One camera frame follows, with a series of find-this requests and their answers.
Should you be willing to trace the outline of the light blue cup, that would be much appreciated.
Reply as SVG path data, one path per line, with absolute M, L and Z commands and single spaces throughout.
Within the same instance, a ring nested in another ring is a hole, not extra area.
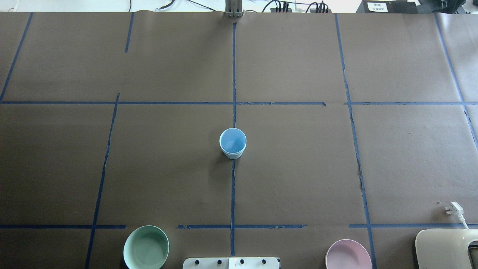
M 223 154 L 227 158 L 229 158 L 230 160 L 237 160 L 244 153 L 245 148 L 242 148 L 242 149 L 237 150 L 237 151 L 232 151 L 232 150 L 223 149 L 223 148 L 221 148 L 221 150 L 222 150 Z

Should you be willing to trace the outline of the green bowl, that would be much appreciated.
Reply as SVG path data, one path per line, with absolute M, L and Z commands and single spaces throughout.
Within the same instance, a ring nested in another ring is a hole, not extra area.
M 160 269 L 166 262 L 170 244 L 166 233 L 154 225 L 135 229 L 126 239 L 123 259 L 128 269 Z

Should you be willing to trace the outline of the black power box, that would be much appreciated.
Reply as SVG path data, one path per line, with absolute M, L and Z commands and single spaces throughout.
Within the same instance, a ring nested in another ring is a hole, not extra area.
M 415 2 L 362 0 L 356 13 L 418 14 L 418 10 Z

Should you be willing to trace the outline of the aluminium frame post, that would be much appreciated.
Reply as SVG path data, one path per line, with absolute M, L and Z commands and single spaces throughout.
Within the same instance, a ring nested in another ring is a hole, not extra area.
M 241 18 L 244 14 L 242 0 L 225 0 L 225 17 Z

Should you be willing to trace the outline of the cream toaster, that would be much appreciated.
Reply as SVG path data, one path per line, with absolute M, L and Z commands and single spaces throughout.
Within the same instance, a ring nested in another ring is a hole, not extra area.
M 478 230 L 427 229 L 415 239 L 420 269 L 476 269 Z

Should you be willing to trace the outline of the pink bowl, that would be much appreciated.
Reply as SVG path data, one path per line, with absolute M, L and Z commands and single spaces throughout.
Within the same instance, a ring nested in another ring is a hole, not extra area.
M 327 269 L 372 269 L 372 259 L 359 242 L 341 239 L 327 250 L 325 266 Z

